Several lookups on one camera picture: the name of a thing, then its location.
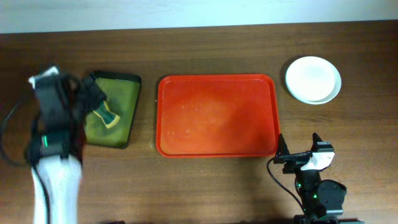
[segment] cable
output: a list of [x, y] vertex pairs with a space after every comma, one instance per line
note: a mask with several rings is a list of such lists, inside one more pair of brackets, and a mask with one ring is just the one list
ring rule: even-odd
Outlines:
[[272, 159], [268, 160], [268, 162], [267, 162], [267, 171], [268, 171], [269, 175], [271, 176], [272, 180], [274, 180], [274, 181], [279, 185], [279, 187], [282, 187], [282, 189], [284, 189], [287, 193], [289, 193], [289, 194], [296, 200], [296, 202], [298, 203], [298, 205], [300, 206], [301, 210], [302, 210], [303, 213], [304, 213], [305, 219], [309, 221], [308, 216], [307, 216], [307, 214], [305, 213], [303, 204], [301, 204], [300, 200], [299, 200], [289, 189], [287, 189], [285, 186], [283, 186], [283, 185], [274, 177], [274, 175], [272, 175], [272, 172], [271, 172], [271, 170], [269, 169], [269, 164], [270, 164], [274, 159], [275, 159], [275, 157], [273, 157]]
[[15, 166], [15, 167], [28, 167], [29, 164], [27, 162], [18, 162], [18, 161], [14, 161], [12, 159], [10, 159], [10, 157], [7, 155], [7, 153], [5, 152], [3, 146], [2, 146], [2, 136], [3, 133], [6, 131], [7, 128], [7, 123], [8, 121], [12, 118], [12, 116], [14, 115], [14, 113], [18, 110], [18, 108], [20, 107], [21, 104], [25, 103], [26, 101], [28, 101], [32, 96], [32, 93], [30, 93], [29, 95], [21, 98], [15, 105], [14, 107], [12, 107], [12, 109], [10, 110], [10, 112], [8, 112], [8, 114], [6, 115], [6, 117], [3, 119], [2, 123], [1, 123], [1, 127], [0, 127], [0, 154], [1, 157], [10, 165]]

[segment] white backdrop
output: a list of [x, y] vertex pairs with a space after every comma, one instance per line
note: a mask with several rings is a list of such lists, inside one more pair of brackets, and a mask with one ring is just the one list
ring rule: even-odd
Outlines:
[[398, 19], [398, 0], [0, 0], [0, 33]]

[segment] brown wooden surface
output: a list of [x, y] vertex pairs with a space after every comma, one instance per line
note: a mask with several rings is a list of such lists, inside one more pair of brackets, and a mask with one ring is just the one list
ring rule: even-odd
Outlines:
[[[287, 92], [284, 70], [300, 55], [324, 57], [340, 71], [333, 101], [306, 105]], [[142, 77], [129, 147], [85, 147], [79, 223], [238, 223], [300, 213], [268, 176], [268, 158], [166, 159], [156, 151], [156, 82], [188, 73], [268, 74], [290, 150], [309, 150], [314, 131], [335, 147], [322, 177], [347, 186], [343, 217], [398, 220], [397, 21], [0, 35], [2, 107], [9, 110], [29, 89], [27, 78], [50, 63], [77, 75], [103, 69]], [[13, 155], [29, 138], [33, 108], [10, 123], [5, 145]], [[272, 165], [293, 190], [294, 176], [281, 168]], [[0, 173], [0, 223], [30, 223], [30, 170], [1, 161]]]

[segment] red rectangular tray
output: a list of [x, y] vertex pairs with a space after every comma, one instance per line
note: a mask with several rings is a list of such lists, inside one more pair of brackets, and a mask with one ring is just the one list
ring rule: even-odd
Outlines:
[[263, 74], [170, 75], [159, 83], [156, 148], [165, 157], [275, 154], [274, 82]]

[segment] white plate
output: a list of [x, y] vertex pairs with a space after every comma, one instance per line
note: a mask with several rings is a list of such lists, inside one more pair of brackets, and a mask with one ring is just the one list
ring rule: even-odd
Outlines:
[[303, 103], [318, 105], [331, 101], [341, 89], [338, 70], [320, 57], [302, 57], [286, 71], [290, 93]]

